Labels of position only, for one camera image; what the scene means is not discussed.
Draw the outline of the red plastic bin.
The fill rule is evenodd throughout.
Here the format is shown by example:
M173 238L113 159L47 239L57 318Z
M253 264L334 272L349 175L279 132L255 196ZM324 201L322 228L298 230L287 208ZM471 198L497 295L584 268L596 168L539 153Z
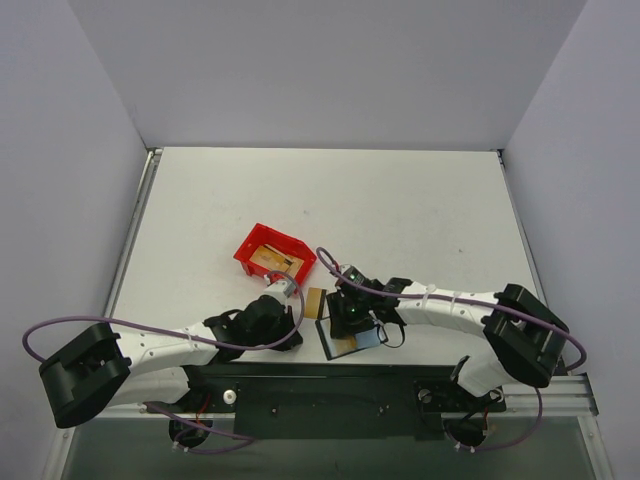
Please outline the red plastic bin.
M284 271L303 284L317 256L303 241L256 223L233 255L249 276Z

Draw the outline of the gold card stripe up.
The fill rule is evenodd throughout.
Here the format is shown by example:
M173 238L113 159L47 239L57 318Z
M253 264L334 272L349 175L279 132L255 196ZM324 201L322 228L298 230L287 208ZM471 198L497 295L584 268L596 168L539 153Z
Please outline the gold card stripe up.
M304 316L307 319L320 320L325 317L327 290L310 287L307 291Z

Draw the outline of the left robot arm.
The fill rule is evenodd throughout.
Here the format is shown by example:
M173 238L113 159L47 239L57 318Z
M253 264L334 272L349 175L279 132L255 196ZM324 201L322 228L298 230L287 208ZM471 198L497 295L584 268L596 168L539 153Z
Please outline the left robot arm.
M59 428L81 425L110 406L162 402L192 412L206 397L190 367L228 363L247 351L291 351L303 338L285 300L262 295L177 330L95 323L42 361L42 380Z

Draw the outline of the gold card front up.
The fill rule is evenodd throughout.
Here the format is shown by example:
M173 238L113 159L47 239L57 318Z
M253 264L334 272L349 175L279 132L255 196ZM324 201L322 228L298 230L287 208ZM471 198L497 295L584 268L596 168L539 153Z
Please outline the gold card front up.
M331 355L333 357L348 355L357 349L358 345L355 337L331 340Z

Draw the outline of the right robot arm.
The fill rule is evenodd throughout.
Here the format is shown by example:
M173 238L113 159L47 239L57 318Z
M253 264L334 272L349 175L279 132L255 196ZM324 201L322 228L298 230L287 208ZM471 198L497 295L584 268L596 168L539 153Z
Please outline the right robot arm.
M547 387L569 335L567 325L518 284L499 292L456 292L399 277L383 284L351 266L326 301L334 339L391 323L401 330L438 327L486 341L489 351L465 354L447 383L448 400L459 409L508 383Z

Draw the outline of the black card holder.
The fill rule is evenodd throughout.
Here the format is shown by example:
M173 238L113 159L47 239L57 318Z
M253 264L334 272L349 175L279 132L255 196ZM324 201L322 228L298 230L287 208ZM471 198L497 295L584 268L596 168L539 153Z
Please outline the black card holder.
M388 342L387 334L378 326L355 335L347 335L345 338L333 338L330 335L331 321L329 318L316 320L315 327L328 361L376 348Z

